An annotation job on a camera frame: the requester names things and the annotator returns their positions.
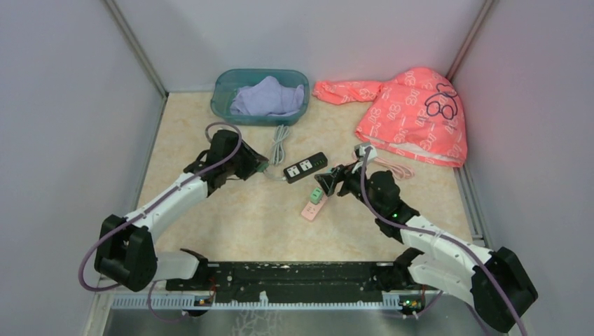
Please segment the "pink power strip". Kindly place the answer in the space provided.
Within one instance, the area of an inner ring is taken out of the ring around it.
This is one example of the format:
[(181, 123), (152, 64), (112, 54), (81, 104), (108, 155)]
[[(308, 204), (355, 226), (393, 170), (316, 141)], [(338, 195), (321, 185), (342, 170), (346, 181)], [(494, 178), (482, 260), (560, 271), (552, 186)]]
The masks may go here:
[(308, 201), (304, 209), (301, 211), (301, 216), (308, 221), (313, 221), (324, 207), (327, 199), (328, 197), (326, 195), (322, 195), (321, 199), (316, 204)]

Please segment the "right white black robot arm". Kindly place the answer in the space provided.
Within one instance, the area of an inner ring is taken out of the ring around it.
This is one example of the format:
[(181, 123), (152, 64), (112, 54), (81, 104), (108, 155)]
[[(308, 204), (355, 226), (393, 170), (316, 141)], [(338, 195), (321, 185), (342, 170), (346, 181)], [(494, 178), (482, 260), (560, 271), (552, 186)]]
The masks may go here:
[(522, 316), (538, 292), (512, 250), (493, 251), (442, 230), (401, 199), (389, 171), (367, 176), (364, 168), (339, 165), (315, 180), (328, 196), (356, 197), (385, 235), (408, 246), (408, 260), (394, 270), (400, 287), (434, 287), (474, 308), (492, 329), (507, 333), (518, 327), (527, 334)]

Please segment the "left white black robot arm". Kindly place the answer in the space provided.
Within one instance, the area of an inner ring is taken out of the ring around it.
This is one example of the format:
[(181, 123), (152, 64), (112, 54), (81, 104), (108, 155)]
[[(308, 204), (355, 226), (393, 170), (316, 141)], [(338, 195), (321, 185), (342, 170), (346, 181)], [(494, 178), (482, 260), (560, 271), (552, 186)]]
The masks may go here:
[(133, 292), (154, 281), (180, 279), (194, 290), (209, 283), (210, 271), (201, 265), (205, 257), (187, 249), (158, 253), (155, 243), (170, 225), (230, 177), (245, 181), (268, 165), (268, 159), (236, 131), (220, 129), (209, 142), (209, 149), (149, 203), (123, 217), (110, 215), (103, 221), (97, 246), (91, 249), (95, 271)]

